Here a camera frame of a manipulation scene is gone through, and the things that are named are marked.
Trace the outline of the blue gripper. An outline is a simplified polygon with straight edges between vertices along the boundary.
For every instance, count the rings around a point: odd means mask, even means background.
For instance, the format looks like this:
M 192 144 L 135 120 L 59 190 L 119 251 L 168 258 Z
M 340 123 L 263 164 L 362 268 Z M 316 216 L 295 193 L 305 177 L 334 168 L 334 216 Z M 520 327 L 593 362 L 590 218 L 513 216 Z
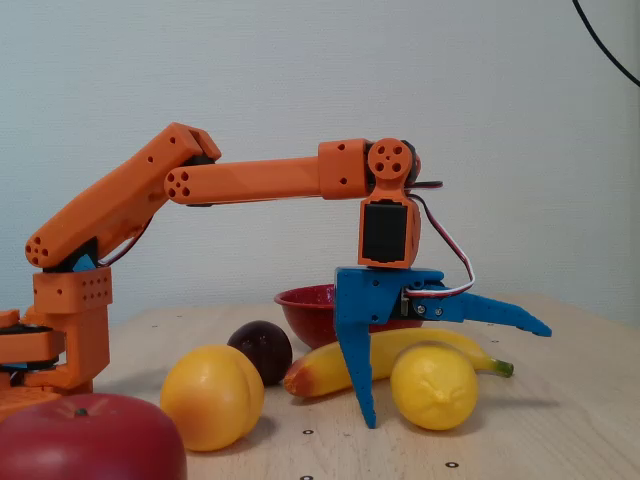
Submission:
M 419 328 L 425 318 L 456 323 L 479 321 L 516 327 L 541 337 L 552 336 L 549 326 L 517 305 L 469 293 L 445 298 L 413 297 L 411 301 L 403 296 L 405 289 L 443 288 L 443 279 L 441 271 L 425 268 L 336 270 L 334 327 L 362 416 L 370 429 L 376 428 L 377 420 L 369 329 Z

